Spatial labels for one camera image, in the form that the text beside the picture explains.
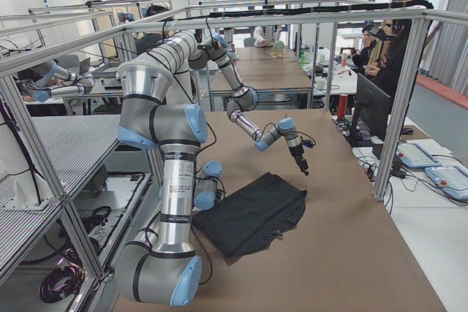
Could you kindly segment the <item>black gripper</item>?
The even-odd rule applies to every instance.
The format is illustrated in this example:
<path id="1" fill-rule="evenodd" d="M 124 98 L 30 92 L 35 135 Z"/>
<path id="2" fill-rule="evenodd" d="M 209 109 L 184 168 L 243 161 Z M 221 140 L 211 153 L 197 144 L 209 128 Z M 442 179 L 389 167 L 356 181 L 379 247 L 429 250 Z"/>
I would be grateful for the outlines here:
<path id="1" fill-rule="evenodd" d="M 293 146 L 293 147 L 288 147 L 290 155 L 294 158 L 296 161 L 296 164 L 300 168 L 300 171 L 305 175 L 309 175 L 309 165 L 307 163 L 307 160 L 303 157 L 303 146 L 302 144 Z"/>

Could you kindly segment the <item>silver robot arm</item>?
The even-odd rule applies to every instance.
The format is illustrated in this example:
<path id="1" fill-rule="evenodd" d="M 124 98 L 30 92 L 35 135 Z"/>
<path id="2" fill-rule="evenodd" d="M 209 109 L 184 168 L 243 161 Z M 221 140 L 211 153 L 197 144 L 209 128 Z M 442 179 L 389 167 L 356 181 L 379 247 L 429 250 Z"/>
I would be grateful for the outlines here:
<path id="1" fill-rule="evenodd" d="M 304 175 L 308 175 L 309 166 L 303 154 L 305 147 L 312 147 L 312 142 L 301 139 L 294 120 L 291 117 L 286 117 L 274 123 L 270 129 L 259 128 L 245 115 L 245 112 L 251 111 L 257 106 L 258 93 L 253 87 L 244 85 L 232 59 L 227 53 L 225 40 L 218 34 L 209 34 L 206 37 L 200 29 L 195 31 L 195 40 L 197 50 L 189 59 L 189 67 L 202 69 L 209 61 L 216 63 L 233 91 L 233 95 L 227 100 L 227 117 L 253 139 L 259 151 L 265 151 L 283 137 L 290 155 L 294 158 L 300 171 Z"/>
<path id="2" fill-rule="evenodd" d="M 136 302 L 185 306 L 200 283 L 202 259 L 190 235 L 197 152 L 208 126 L 181 83 L 202 53 L 198 45 L 193 32 L 180 31 L 118 68 L 124 83 L 119 140 L 164 154 L 160 204 L 116 262 L 118 290 Z"/>

